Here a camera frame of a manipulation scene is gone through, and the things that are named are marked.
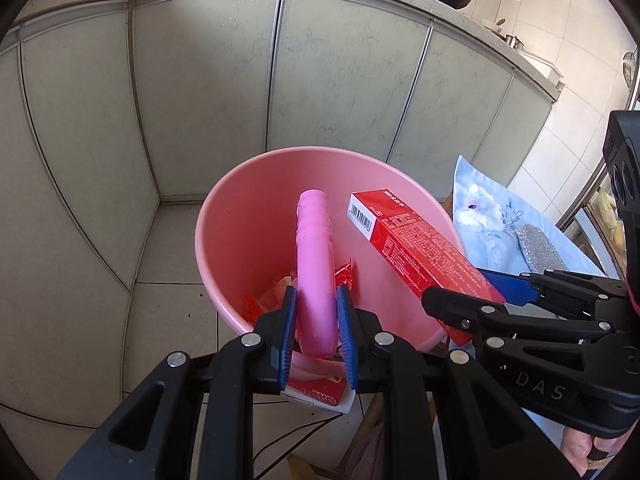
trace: finger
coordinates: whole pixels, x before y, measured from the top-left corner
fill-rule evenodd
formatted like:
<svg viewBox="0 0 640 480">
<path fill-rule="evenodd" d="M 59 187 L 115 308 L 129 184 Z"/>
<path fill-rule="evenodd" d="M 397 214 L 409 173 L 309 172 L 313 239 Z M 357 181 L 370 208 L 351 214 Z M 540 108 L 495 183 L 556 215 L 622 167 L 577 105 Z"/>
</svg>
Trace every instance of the finger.
<svg viewBox="0 0 640 480">
<path fill-rule="evenodd" d="M 591 452 L 593 437 L 582 431 L 572 428 L 564 428 L 562 432 L 562 443 L 578 458 L 584 458 Z"/>
<path fill-rule="evenodd" d="M 562 443 L 560 445 L 560 451 L 567 459 L 569 464 L 571 464 L 574 469 L 578 472 L 578 475 L 582 476 L 587 472 L 587 457 L 586 455 L 583 457 L 578 457 L 574 454 L 574 452 L 569 449 L 569 447 Z"/>
<path fill-rule="evenodd" d="M 627 431 L 624 435 L 619 436 L 617 438 L 606 439 L 606 438 L 596 437 L 593 439 L 593 445 L 597 447 L 599 450 L 605 451 L 607 453 L 620 452 L 622 447 L 625 445 L 625 442 L 629 438 L 629 435 L 631 435 L 632 431 L 636 427 L 637 423 L 638 421 L 636 420 L 636 422 L 633 424 L 633 426 L 629 431 Z"/>
</svg>

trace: cabinet door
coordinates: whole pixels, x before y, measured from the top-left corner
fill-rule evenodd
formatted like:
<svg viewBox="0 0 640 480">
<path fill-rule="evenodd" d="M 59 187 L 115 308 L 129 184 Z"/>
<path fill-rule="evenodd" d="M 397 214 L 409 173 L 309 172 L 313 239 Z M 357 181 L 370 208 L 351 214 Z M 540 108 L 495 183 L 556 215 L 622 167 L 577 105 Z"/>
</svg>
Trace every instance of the cabinet door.
<svg viewBox="0 0 640 480">
<path fill-rule="evenodd" d="M 486 176 L 508 186 L 550 111 L 550 98 L 514 78 L 472 164 Z"/>
<path fill-rule="evenodd" d="M 0 56 L 0 398 L 98 426 L 120 402 L 129 295 L 59 199 L 33 142 L 17 48 Z"/>
<path fill-rule="evenodd" d="M 264 151 L 277 0 L 135 10 L 140 111 L 162 196 L 206 194 Z"/>
<path fill-rule="evenodd" d="M 446 197 L 458 155 L 474 156 L 510 78 L 491 59 L 434 31 L 389 164 Z"/>
<path fill-rule="evenodd" d="M 428 28 L 343 0 L 284 0 L 268 149 L 333 146 L 386 160 Z"/>
<path fill-rule="evenodd" d="M 36 135 L 96 250 L 132 287 L 158 205 L 131 91 L 127 13 L 51 28 L 22 46 Z"/>
</svg>

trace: red toothpaste box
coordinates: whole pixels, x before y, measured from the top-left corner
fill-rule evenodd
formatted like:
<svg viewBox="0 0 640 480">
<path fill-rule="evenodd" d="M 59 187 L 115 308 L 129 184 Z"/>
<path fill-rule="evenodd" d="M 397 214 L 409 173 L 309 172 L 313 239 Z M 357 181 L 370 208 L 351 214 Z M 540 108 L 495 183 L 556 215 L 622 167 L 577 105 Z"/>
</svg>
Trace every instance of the red toothpaste box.
<svg viewBox="0 0 640 480">
<path fill-rule="evenodd" d="M 388 189 L 353 193 L 347 216 L 414 294 L 432 285 L 503 303 L 500 293 L 445 237 Z M 459 346 L 471 336 L 440 320 Z"/>
</svg>

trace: pink plastic bottle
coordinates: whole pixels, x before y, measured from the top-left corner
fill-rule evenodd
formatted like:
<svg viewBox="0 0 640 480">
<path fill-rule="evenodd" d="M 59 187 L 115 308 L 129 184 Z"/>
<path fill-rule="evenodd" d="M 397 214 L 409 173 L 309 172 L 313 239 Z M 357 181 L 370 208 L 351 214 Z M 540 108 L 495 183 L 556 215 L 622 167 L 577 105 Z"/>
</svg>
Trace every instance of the pink plastic bottle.
<svg viewBox="0 0 640 480">
<path fill-rule="evenodd" d="M 298 341 L 309 357 L 331 357 L 338 346 L 334 237 L 329 201 L 319 189 L 298 200 Z"/>
</svg>

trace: pink trash bin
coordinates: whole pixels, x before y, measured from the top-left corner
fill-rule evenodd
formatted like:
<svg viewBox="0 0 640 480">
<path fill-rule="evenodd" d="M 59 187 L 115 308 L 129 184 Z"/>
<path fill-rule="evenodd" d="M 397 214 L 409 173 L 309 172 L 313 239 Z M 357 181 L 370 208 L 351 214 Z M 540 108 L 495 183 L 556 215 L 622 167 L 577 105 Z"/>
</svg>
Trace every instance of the pink trash bin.
<svg viewBox="0 0 640 480">
<path fill-rule="evenodd" d="M 422 186 L 391 166 L 359 153 L 303 146 L 263 153 L 227 173 L 211 190 L 195 233 L 202 281 L 217 310 L 239 335 L 243 297 L 259 298 L 296 269 L 296 203 L 307 189 L 329 196 L 336 266 L 351 259 L 355 306 L 374 312 L 385 330 L 426 351 L 443 339 L 396 272 L 347 218 L 352 192 L 388 188 L 463 252 L 444 209 Z M 341 362 L 294 352 L 292 379 L 344 376 Z"/>
</svg>

